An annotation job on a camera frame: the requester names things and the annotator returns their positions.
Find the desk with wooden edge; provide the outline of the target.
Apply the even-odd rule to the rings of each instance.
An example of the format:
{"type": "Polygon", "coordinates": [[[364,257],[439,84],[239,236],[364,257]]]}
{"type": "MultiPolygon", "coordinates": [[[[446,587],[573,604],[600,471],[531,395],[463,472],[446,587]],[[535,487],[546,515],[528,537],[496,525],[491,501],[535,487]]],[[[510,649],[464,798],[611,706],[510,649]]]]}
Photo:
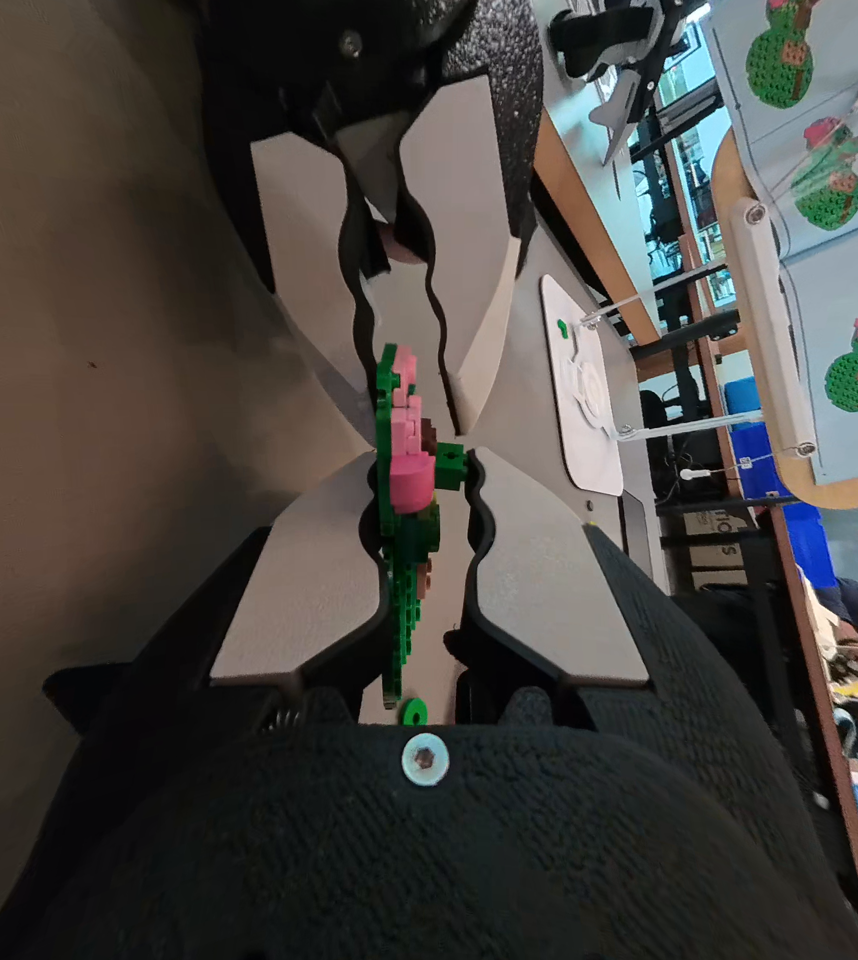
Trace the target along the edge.
{"type": "Polygon", "coordinates": [[[542,41],[543,108],[533,170],[635,342],[660,336],[646,232],[627,149],[604,163],[609,137],[589,114],[601,103],[593,83],[568,78],[542,41]]]}

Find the white lego pieces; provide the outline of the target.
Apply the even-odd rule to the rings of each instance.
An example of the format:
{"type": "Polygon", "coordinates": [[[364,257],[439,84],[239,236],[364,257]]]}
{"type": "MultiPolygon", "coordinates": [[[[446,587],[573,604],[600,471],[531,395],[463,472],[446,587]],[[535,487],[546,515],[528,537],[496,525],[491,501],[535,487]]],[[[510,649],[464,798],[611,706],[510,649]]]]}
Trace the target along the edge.
{"type": "Polygon", "coordinates": [[[611,414],[607,414],[604,402],[609,395],[604,377],[601,376],[594,362],[580,354],[574,357],[563,357],[561,361],[563,382],[579,407],[588,426],[609,434],[611,414]]]}

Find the wooden booklet stand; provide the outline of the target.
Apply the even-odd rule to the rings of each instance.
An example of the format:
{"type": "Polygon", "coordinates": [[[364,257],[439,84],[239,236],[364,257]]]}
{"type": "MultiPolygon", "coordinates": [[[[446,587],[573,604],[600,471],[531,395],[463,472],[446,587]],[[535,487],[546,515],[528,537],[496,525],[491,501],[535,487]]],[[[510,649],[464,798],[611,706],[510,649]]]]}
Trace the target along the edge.
{"type": "MultiPolygon", "coordinates": [[[[725,135],[717,152],[711,186],[716,209],[721,215],[721,232],[723,235],[723,221],[735,199],[743,197],[758,199],[743,169],[738,156],[735,135],[731,131],[725,135]]],[[[719,267],[729,271],[727,254],[719,262],[719,267]]],[[[740,330],[745,341],[745,348],[748,351],[745,330],[741,321],[740,330]]],[[[800,333],[794,334],[796,359],[800,358],[801,340],[800,333]]],[[[778,445],[775,446],[775,449],[775,464],[780,479],[798,499],[819,508],[834,510],[858,508],[858,476],[819,485],[816,483],[815,469],[810,464],[810,459],[795,459],[787,455],[778,445]]]]}

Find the white mat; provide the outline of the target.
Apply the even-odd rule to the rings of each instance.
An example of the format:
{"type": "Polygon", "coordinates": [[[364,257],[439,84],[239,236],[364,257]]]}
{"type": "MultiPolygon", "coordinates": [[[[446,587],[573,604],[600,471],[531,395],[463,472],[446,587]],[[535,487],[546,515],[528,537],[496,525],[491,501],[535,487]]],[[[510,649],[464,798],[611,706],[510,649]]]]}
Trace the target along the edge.
{"type": "Polygon", "coordinates": [[[620,459],[620,442],[612,411],[603,350],[599,333],[585,325],[585,311],[568,295],[563,287],[548,274],[539,280],[539,294],[546,335],[548,363],[555,402],[555,413],[560,448],[567,474],[573,485],[588,493],[618,497],[624,491],[624,477],[620,459]],[[569,327],[569,338],[563,340],[556,325],[558,318],[569,327]],[[585,422],[577,403],[563,382],[563,357],[580,354],[594,362],[604,377],[608,401],[606,413],[611,414],[609,434],[594,429],[585,422]]]}

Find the white and black tool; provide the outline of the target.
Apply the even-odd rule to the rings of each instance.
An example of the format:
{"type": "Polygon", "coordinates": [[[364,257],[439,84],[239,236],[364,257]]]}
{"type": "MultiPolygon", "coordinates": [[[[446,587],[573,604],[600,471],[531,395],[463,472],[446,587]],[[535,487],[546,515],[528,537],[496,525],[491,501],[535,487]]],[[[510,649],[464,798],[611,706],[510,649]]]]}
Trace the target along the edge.
{"type": "Polygon", "coordinates": [[[666,60],[681,51],[687,27],[707,8],[698,1],[603,2],[594,12],[564,9],[550,21],[547,40],[568,78],[593,83],[609,69],[617,71],[611,93],[589,114],[607,130],[604,166],[627,146],[651,105],[666,60]]]}

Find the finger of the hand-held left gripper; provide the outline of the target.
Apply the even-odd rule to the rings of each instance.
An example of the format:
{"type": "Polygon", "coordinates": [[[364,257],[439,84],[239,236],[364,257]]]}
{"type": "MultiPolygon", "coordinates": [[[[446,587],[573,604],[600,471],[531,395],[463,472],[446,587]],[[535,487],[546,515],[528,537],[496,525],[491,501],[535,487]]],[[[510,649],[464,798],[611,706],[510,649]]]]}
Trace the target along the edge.
{"type": "Polygon", "coordinates": [[[343,157],[287,131],[251,145],[275,298],[316,378],[376,444],[375,331],[367,272],[387,266],[343,157]]]}
{"type": "Polygon", "coordinates": [[[428,228],[438,369],[464,436],[502,361],[521,246],[509,227],[487,76],[437,90],[402,135],[399,162],[404,196],[428,228]]]}

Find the green lego model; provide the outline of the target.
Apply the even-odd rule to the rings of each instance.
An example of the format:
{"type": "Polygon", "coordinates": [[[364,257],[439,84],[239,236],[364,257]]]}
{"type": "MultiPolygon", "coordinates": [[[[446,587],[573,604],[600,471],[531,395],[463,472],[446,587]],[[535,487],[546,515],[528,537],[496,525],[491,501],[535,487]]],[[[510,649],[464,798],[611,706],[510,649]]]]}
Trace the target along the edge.
{"type": "Polygon", "coordinates": [[[376,501],[390,599],[390,655],[382,678],[388,710],[402,699],[403,668],[439,545],[435,429],[422,415],[416,377],[411,349],[388,343],[375,376],[376,501]]]}

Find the cardboard box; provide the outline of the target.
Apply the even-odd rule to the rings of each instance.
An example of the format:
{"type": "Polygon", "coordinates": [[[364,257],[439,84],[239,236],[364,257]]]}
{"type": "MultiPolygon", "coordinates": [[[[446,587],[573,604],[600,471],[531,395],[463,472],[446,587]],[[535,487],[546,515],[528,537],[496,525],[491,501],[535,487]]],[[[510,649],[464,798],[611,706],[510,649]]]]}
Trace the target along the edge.
{"type": "Polygon", "coordinates": [[[694,539],[687,547],[694,588],[746,587],[747,573],[739,543],[734,540],[710,544],[709,540],[747,529],[747,519],[724,510],[701,510],[686,513],[683,520],[685,534],[694,539]]]}

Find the green lego brick with hole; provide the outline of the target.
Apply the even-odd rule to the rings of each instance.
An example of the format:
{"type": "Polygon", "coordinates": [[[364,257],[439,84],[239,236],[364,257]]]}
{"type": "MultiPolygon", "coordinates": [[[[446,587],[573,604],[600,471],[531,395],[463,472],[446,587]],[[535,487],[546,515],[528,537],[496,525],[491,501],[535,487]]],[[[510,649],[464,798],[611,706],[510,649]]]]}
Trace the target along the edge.
{"type": "Polygon", "coordinates": [[[440,441],[435,448],[435,489],[457,491],[468,473],[466,452],[462,444],[440,441]]]}

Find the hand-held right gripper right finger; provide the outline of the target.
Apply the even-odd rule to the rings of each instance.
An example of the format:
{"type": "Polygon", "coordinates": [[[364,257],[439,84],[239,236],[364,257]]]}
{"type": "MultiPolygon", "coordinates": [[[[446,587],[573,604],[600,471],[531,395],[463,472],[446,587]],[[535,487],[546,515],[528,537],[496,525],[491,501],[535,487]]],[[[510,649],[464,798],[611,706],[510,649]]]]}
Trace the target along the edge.
{"type": "Polygon", "coordinates": [[[649,671],[587,524],[491,449],[469,463],[473,557],[448,651],[496,684],[643,688],[649,671]]]}

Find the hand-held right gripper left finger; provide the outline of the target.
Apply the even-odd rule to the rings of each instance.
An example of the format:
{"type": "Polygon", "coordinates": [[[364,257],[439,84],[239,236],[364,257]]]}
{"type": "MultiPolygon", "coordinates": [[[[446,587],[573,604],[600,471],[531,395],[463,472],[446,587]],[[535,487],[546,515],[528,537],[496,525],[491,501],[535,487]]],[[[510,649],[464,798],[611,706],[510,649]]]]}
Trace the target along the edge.
{"type": "Polygon", "coordinates": [[[331,686],[332,672],[387,612],[382,570],[363,544],[373,500],[365,452],[304,492],[272,524],[211,667],[216,686],[331,686]]]}

